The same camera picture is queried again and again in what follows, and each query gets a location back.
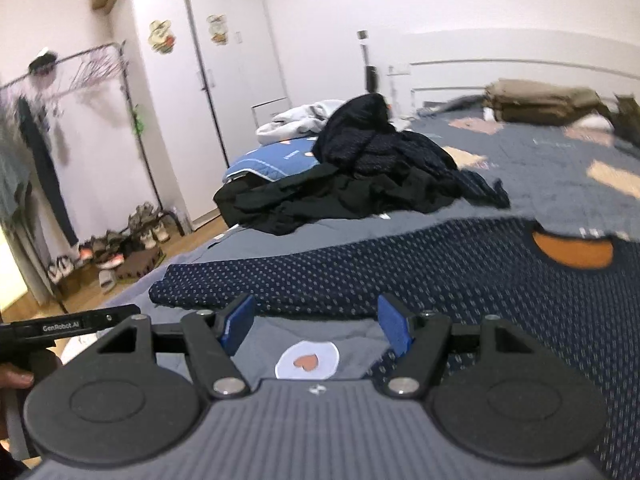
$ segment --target white circular patch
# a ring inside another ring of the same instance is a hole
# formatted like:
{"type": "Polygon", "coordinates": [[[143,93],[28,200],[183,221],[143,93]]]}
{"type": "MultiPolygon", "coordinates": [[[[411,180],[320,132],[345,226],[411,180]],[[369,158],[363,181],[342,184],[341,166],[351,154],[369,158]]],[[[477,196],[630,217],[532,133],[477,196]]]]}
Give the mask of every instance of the white circular patch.
{"type": "Polygon", "coordinates": [[[333,343],[300,341],[281,355],[276,364],[276,377],[322,381],[335,374],[339,363],[340,352],[333,343]]]}

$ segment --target human hand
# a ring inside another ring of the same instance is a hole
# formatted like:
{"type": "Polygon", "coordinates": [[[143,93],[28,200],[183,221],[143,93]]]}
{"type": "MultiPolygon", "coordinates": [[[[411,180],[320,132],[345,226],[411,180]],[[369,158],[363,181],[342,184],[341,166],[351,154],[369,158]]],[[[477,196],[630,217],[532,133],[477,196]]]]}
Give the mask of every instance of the human hand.
{"type": "MultiPolygon", "coordinates": [[[[0,389],[10,388],[13,390],[23,390],[33,385],[33,374],[20,370],[11,363],[0,365],[0,389]]],[[[0,416],[0,439],[7,438],[6,420],[4,415],[0,416]]]]}

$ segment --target blue pillow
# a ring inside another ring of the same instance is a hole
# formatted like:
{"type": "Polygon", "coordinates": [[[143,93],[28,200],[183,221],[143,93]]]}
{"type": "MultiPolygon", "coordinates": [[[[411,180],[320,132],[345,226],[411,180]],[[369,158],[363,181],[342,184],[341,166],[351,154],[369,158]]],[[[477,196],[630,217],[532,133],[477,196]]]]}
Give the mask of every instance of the blue pillow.
{"type": "Polygon", "coordinates": [[[316,139],[317,137],[302,137],[261,146],[238,158],[226,170],[222,182],[226,184],[246,173],[255,173],[270,182],[302,173],[318,163],[311,153],[316,139]]]}

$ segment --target hanging pants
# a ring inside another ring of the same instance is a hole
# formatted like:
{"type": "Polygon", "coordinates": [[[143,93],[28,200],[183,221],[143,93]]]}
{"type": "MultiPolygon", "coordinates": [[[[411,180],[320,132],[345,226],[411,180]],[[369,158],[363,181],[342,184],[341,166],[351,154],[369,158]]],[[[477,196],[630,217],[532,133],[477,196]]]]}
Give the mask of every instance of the hanging pants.
{"type": "Polygon", "coordinates": [[[20,132],[27,146],[30,148],[31,153],[33,153],[36,173],[38,174],[38,180],[40,181],[44,195],[51,205],[53,215],[56,217],[56,221],[60,229],[62,229],[66,241],[73,247],[78,243],[78,237],[71,225],[69,215],[66,212],[65,201],[60,193],[60,183],[56,174],[56,168],[53,165],[53,160],[51,160],[49,149],[42,137],[42,133],[36,121],[33,119],[29,104],[24,98],[18,100],[18,114],[20,117],[20,132]]]}

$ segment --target blue gripper pad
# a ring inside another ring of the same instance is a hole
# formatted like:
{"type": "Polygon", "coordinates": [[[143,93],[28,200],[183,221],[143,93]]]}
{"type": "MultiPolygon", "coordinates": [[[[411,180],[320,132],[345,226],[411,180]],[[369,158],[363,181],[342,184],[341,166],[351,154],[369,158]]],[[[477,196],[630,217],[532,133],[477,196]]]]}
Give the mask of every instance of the blue gripper pad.
{"type": "Polygon", "coordinates": [[[378,297],[378,324],[396,356],[400,357],[409,351],[414,340],[409,335],[407,321],[383,296],[378,297]]]}
{"type": "Polygon", "coordinates": [[[220,337],[220,344],[228,356],[236,355],[242,341],[254,325],[255,300],[247,297],[226,317],[225,331],[220,337]]]}

